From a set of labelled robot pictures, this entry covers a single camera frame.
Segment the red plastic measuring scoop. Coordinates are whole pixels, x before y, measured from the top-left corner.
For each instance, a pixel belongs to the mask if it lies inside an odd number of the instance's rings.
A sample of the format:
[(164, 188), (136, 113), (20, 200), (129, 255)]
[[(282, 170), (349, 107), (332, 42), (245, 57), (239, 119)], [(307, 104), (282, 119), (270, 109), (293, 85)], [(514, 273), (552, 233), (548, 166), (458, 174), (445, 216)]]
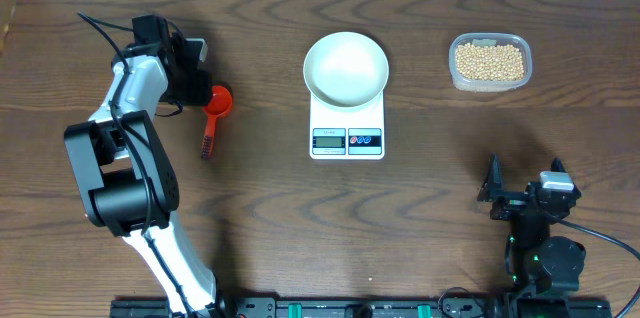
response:
[(207, 117), (202, 140), (201, 157), (203, 159), (209, 159), (212, 155), (217, 120), (226, 117), (232, 107), (233, 96), (231, 91), (223, 85), (214, 85), (212, 87), (211, 100), (202, 108)]

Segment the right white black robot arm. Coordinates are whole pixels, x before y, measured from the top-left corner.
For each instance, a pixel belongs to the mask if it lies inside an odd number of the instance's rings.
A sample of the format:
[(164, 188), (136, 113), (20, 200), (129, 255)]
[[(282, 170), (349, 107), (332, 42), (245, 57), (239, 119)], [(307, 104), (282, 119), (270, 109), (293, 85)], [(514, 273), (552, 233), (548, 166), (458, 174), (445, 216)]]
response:
[(586, 249), (574, 240), (553, 236), (550, 227), (567, 217), (581, 192), (556, 158), (522, 192), (504, 188), (501, 163), (490, 156), (477, 196), (492, 204), (490, 218), (507, 221), (510, 234), (505, 267), (513, 289), (492, 299), (489, 317), (569, 317), (569, 295), (579, 290)]

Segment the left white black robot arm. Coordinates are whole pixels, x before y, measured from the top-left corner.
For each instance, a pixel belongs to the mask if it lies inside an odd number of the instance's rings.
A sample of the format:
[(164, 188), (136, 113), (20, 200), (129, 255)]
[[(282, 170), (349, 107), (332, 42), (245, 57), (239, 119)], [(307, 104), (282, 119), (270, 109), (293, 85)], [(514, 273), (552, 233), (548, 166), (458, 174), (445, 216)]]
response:
[(207, 45), (155, 14), (133, 18), (128, 30), (134, 41), (115, 50), (103, 103), (64, 132), (86, 216), (138, 252), (164, 288), (171, 316), (232, 317), (233, 302), (180, 222), (177, 177), (153, 125), (161, 103), (211, 102), (211, 77), (199, 67)]

